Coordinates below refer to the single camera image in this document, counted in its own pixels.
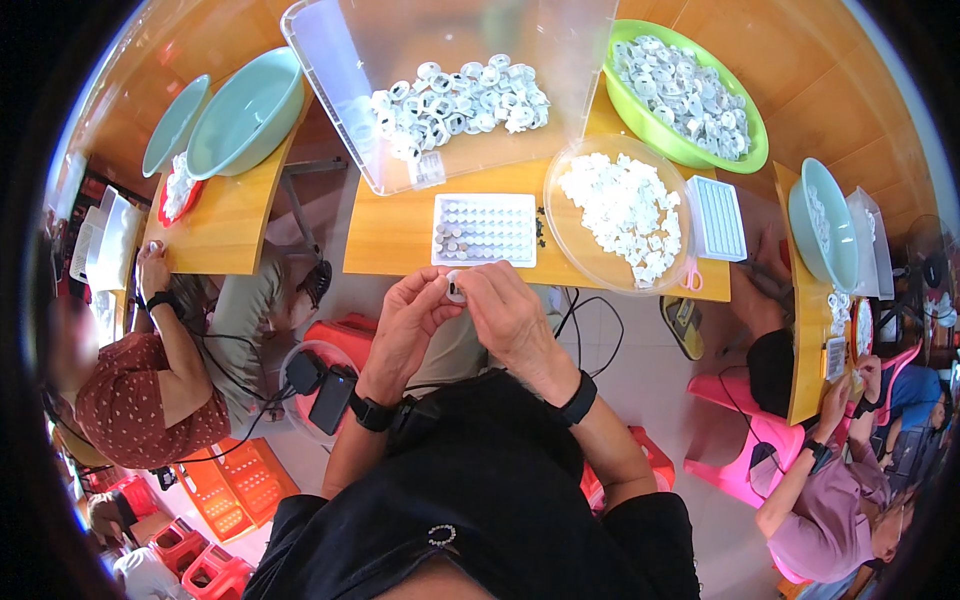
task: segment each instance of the black shirt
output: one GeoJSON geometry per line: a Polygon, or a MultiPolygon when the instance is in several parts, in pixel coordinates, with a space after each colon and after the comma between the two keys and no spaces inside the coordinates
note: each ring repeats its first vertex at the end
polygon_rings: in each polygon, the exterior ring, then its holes
{"type": "Polygon", "coordinates": [[[332,501],[280,502],[245,599],[371,598],[438,554],[497,598],[698,597],[679,496],[597,520],[572,435],[505,373],[428,399],[436,426],[332,501]]]}

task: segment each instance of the purple shirt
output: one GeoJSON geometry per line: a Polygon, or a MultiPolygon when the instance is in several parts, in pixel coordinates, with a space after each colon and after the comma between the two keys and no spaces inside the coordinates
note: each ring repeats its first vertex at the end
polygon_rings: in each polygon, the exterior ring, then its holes
{"type": "Polygon", "coordinates": [[[845,465],[836,440],[833,456],[806,479],[800,497],[767,545],[801,577],[832,583],[874,558],[870,521],[860,512],[860,497],[880,510],[890,501],[890,484],[868,447],[861,463],[845,465]]]}

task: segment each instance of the phone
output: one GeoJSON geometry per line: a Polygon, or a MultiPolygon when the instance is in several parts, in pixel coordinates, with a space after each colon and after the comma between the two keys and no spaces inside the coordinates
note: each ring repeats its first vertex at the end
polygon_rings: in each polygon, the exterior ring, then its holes
{"type": "Polygon", "coordinates": [[[317,392],[317,399],[310,409],[310,422],[317,425],[326,435],[332,436],[344,418],[350,393],[357,383],[357,374],[350,367],[333,365],[327,373],[324,383],[317,392]]]}

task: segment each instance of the red polka dot shirt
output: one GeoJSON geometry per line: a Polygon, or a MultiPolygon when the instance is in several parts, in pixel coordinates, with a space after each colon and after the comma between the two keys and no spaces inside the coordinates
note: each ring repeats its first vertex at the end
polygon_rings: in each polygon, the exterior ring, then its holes
{"type": "Polygon", "coordinates": [[[197,412],[164,427],[156,373],[169,369],[152,333],[129,333],[101,348],[93,376],[77,393],[74,419],[115,465],[162,467],[229,435],[227,405],[216,388],[197,412]]]}

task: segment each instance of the barcode label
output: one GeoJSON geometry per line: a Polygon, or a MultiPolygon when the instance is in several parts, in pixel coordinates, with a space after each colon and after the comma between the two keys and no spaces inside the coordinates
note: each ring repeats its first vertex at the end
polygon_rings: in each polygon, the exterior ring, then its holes
{"type": "Polygon", "coordinates": [[[847,341],[844,338],[827,340],[827,381],[832,381],[843,374],[847,358],[846,347],[847,341]]]}
{"type": "Polygon", "coordinates": [[[425,152],[420,157],[420,162],[407,163],[407,165],[410,170],[410,182],[413,183],[414,189],[446,183],[444,162],[439,152],[425,152]]]}

